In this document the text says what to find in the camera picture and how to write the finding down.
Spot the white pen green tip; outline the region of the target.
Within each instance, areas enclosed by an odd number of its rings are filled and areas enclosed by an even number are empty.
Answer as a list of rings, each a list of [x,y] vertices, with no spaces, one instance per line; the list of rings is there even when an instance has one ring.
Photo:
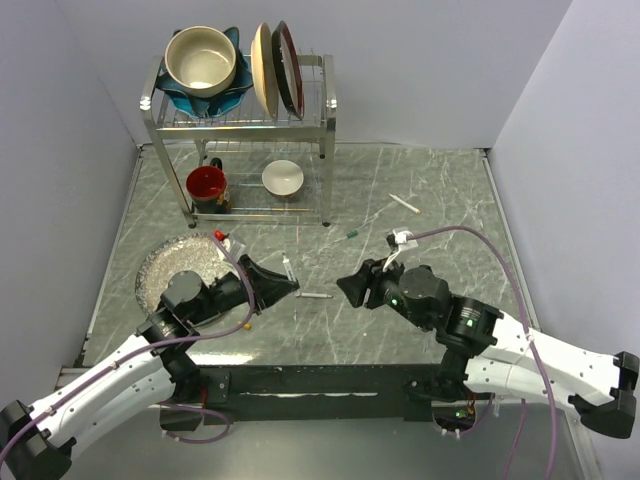
[[[295,273],[293,271],[293,268],[291,266],[291,262],[289,260],[289,258],[286,256],[285,253],[282,253],[282,263],[283,263],[283,267],[286,273],[286,276],[288,278],[289,281],[292,282],[296,282],[297,278],[295,276]]]

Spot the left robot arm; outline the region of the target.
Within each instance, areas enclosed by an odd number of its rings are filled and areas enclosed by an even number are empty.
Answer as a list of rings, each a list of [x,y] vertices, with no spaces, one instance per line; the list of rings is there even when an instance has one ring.
[[[191,399],[201,386],[188,349],[196,325],[248,304],[269,308],[296,291],[297,280],[242,255],[232,272],[206,284],[194,271],[172,276],[156,310],[105,360],[65,387],[1,412],[1,463],[16,479],[59,479],[72,455],[152,404]]]

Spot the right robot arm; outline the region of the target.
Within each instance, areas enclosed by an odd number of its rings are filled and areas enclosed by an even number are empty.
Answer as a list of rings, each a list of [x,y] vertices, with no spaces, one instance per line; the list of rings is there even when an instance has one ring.
[[[387,306],[444,346],[435,372],[408,382],[411,395],[444,402],[479,394],[521,398],[572,414],[601,435],[630,437],[637,356],[595,353],[526,330],[511,315],[452,293],[426,265],[367,260],[336,284],[352,307]]]

